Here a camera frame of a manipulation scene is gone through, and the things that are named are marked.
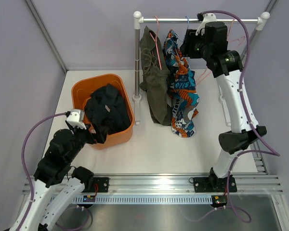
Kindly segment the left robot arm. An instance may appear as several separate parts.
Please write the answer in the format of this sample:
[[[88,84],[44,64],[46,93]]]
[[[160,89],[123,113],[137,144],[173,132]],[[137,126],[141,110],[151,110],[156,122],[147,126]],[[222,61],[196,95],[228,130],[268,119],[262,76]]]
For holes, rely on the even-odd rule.
[[[12,231],[50,231],[74,198],[81,193],[108,192],[109,179],[94,177],[84,167],[74,169],[71,178],[54,200],[51,199],[59,184],[72,168],[71,163],[85,144],[103,144],[105,131],[90,133],[88,129],[61,129],[55,132],[45,156],[39,161],[29,198]]]

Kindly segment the dark navy shorts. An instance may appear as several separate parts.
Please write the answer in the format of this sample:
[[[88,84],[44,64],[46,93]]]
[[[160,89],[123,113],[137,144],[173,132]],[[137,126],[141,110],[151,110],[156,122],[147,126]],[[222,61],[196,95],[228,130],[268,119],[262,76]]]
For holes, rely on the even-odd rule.
[[[94,128],[96,125],[106,126],[108,134],[122,132],[131,124],[125,101],[111,84],[94,91],[84,111]]]

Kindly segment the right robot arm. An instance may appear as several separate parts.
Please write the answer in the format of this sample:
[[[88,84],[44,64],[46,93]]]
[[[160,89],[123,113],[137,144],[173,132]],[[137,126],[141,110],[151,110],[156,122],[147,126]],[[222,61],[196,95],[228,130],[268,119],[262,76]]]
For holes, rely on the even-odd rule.
[[[195,192],[236,192],[236,183],[230,172],[233,160],[267,133],[253,115],[246,96],[244,83],[240,81],[243,64],[235,50],[228,49],[227,26],[223,22],[208,22],[199,29],[188,29],[180,51],[191,59],[203,59],[223,93],[230,116],[231,130],[218,137],[221,146],[216,164],[204,178],[194,178]]]

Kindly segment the pink hanger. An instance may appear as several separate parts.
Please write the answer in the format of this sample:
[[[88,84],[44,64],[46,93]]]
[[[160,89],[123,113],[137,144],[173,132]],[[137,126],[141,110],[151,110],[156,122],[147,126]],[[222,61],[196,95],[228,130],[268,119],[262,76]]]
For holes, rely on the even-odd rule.
[[[159,21],[158,21],[158,17],[155,15],[154,18],[156,19],[157,22],[157,32],[155,34],[155,36],[152,35],[152,33],[150,32],[150,36],[152,38],[152,40],[155,42],[155,47],[157,50],[157,56],[158,56],[158,64],[159,64],[159,69],[162,70],[162,65],[161,65],[161,59],[160,59],[160,55],[159,55],[159,49],[158,49],[158,30],[159,30]]]
[[[235,47],[235,49],[237,49],[245,40],[245,36],[241,36],[239,38],[230,40],[229,36],[231,35],[231,30],[233,27],[233,24],[235,22],[235,19],[233,19],[231,21],[230,26],[228,27],[228,32],[227,32],[227,41],[228,43],[233,43],[233,42],[237,42],[237,46]],[[206,67],[206,69],[204,70],[204,72],[197,78],[196,80],[196,85],[200,84],[207,76],[209,76],[211,74],[211,71],[209,71],[209,69]]]

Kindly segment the olive green shorts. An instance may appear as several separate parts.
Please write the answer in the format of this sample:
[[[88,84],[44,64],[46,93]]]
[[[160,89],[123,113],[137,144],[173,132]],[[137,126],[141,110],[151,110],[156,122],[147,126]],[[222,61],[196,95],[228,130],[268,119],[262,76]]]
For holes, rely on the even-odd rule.
[[[143,81],[140,88],[146,92],[150,115],[154,123],[163,126],[171,125],[171,106],[168,105],[167,77],[169,70],[166,67],[161,42],[158,39],[158,49],[161,59],[162,70],[159,69],[155,42],[149,33],[155,36],[153,30],[147,26],[140,40],[141,67]]]

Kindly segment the colourful patterned shorts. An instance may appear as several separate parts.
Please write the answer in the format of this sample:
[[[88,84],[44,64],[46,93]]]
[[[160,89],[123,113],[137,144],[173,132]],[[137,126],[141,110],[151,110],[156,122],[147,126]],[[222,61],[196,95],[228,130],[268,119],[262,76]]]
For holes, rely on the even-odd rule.
[[[200,97],[196,90],[195,71],[191,70],[179,50],[178,40],[177,33],[171,29],[162,50],[169,70],[167,86],[171,98],[171,130],[181,138],[189,138],[196,132],[193,118],[198,114]]]

